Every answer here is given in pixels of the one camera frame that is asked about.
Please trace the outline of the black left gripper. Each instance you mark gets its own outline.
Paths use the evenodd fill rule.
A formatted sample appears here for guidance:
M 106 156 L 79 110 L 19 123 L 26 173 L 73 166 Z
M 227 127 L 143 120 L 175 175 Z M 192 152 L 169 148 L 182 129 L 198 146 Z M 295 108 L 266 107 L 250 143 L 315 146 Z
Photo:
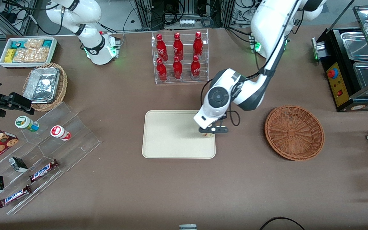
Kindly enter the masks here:
M 223 126 L 224 120 L 227 118 L 227 113 L 225 112 L 221 118 L 217 120 L 217 126 L 215 127 L 215 131 L 212 131 L 213 127 L 208 126 L 205 129 L 202 127 L 199 128 L 199 132 L 202 134 L 225 134 L 228 133 L 229 129 L 226 126 Z

